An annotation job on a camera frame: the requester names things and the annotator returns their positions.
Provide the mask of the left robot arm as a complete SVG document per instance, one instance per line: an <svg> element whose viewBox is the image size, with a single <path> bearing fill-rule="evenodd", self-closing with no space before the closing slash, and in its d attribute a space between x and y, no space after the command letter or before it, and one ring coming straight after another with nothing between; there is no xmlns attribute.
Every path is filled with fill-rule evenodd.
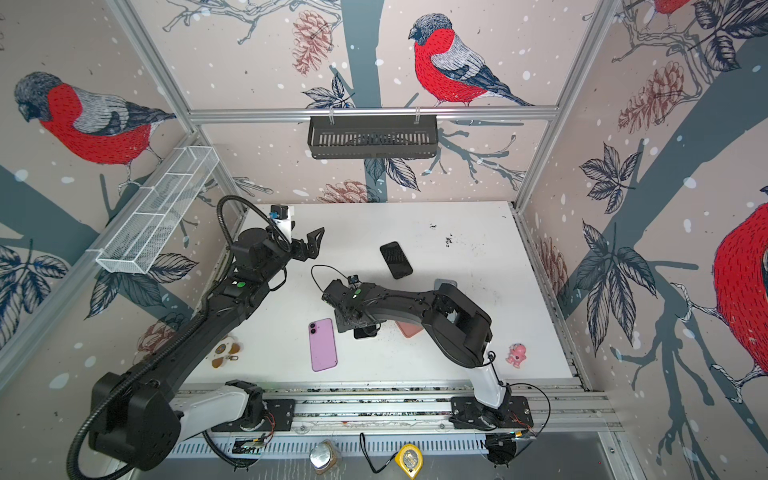
<svg viewBox="0 0 768 480"><path fill-rule="evenodd" d="M262 391L249 382L230 381L188 403L175 396L219 342L273 292L270 281L285 274L290 261L318 257L325 230L295 239L288 206L274 205L264 213L237 195L222 197L216 214L228 249L222 276L203 296L193 319L159 350L94 385L91 412L67 454L69 478L85 476L79 465L83 445L122 462L110 475L118 479L134 469L155 468L179 442L214 426L243 416L257 419Z"/></svg>

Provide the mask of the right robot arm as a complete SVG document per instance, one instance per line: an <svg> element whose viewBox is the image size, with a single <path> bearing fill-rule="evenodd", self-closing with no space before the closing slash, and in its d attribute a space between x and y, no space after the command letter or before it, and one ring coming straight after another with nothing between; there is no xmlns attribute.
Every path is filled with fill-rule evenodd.
<svg viewBox="0 0 768 480"><path fill-rule="evenodd" d="M426 331L447 359L467 371L473 387L474 397L452 408L449 421L455 428L491 431L508 420L511 395L495 371L495 355L487 350L492 320L456 286L443 283L436 290L407 292L334 280L322 300L334 309L337 331L351 330L357 339L376 336L388 321Z"/></svg>

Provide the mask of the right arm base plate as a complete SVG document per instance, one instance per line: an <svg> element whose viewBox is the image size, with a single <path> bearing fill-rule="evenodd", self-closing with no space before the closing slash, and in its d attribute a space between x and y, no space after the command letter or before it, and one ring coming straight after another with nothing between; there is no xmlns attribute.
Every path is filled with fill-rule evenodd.
<svg viewBox="0 0 768 480"><path fill-rule="evenodd" d="M492 431L496 429L531 430L534 422L528 400L506 395L498 408L491 408L472 396L452 397L449 421L455 429Z"/></svg>

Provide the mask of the grey blue phone case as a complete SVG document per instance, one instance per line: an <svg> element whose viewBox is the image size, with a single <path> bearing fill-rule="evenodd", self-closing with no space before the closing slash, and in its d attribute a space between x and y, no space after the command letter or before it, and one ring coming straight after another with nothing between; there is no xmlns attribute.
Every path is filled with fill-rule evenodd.
<svg viewBox="0 0 768 480"><path fill-rule="evenodd" d="M439 290L443 285L451 285L455 288L458 287L458 283L455 280L451 279L444 279L444 278L436 278L434 281L434 290Z"/></svg>

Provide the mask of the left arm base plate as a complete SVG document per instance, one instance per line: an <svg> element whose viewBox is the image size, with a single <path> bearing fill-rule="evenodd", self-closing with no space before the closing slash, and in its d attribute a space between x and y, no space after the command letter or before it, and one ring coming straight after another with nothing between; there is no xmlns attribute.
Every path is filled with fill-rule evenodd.
<svg viewBox="0 0 768 480"><path fill-rule="evenodd" d="M236 431L287 432L291 430L296 402L292 399L253 400L238 419Z"/></svg>

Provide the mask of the black screen phone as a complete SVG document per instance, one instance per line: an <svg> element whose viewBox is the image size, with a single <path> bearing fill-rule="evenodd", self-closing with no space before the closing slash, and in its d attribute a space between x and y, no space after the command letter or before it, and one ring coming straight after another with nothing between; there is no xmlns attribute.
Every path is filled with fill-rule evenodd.
<svg viewBox="0 0 768 480"><path fill-rule="evenodd" d="M378 324L365 327L357 327L353 329L353 337L357 340L375 338L378 335L379 330L380 326Z"/></svg>

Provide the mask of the salmon pink phone case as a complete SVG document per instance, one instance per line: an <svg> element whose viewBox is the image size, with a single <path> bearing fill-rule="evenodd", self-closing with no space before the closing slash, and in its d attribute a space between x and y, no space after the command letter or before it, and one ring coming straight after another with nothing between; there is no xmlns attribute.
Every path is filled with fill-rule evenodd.
<svg viewBox="0 0 768 480"><path fill-rule="evenodd" d="M396 321L396 324L405 338L412 338L423 331L420 325Z"/></svg>

